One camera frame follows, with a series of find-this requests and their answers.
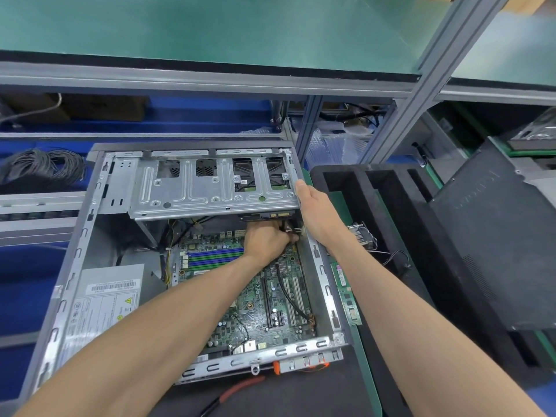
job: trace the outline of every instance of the power supply label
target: power supply label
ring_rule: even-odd
[[[58,368],[101,333],[129,315],[138,304],[139,289],[75,299]]]
[[[127,280],[115,282],[102,282],[100,284],[89,284],[85,289],[85,295],[104,294],[107,292],[134,290],[141,285],[141,280]]]

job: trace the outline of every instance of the hand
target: hand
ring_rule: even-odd
[[[250,222],[245,234],[244,256],[254,259],[262,268],[280,256],[296,234],[280,231],[278,221]]]
[[[295,190],[301,202],[303,222],[309,232],[325,247],[331,247],[340,235],[349,232],[325,193],[297,180]]]

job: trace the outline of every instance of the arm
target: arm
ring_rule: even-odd
[[[89,343],[16,417],[145,416],[202,350],[241,290],[297,236],[249,224],[244,254],[179,284]]]
[[[415,415],[544,416],[490,357],[359,245],[328,196],[301,181],[296,189],[305,225],[342,266]]]

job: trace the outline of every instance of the pci slot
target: pci slot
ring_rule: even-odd
[[[303,298],[301,296],[301,288],[299,287],[299,279],[294,276],[292,277],[292,280],[294,281],[294,291],[295,291],[295,297],[296,297],[296,302],[297,302],[297,307],[299,307],[299,309],[302,312],[305,312],[305,308],[303,306]],[[303,316],[299,316],[299,318],[301,319],[301,323],[303,325],[305,325],[307,323],[307,319],[305,319]]]
[[[270,307],[270,298],[268,297],[268,281],[264,276],[261,276],[262,285],[262,295],[265,297],[265,312],[266,312],[266,325],[267,328],[272,328],[272,320],[270,320],[270,312],[272,308]]]
[[[286,292],[284,293],[285,296],[288,296],[289,298],[293,298],[291,295],[291,290],[290,290],[290,283],[288,281],[287,278],[283,278],[282,282],[284,283],[284,288],[286,289]],[[297,325],[296,320],[295,320],[295,309],[294,307],[290,304],[289,301],[286,300],[286,304],[288,305],[288,312],[290,314],[290,326],[295,326]]]

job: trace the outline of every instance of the cardboard box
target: cardboard box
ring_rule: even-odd
[[[72,119],[143,121],[149,97],[64,94],[62,105]]]

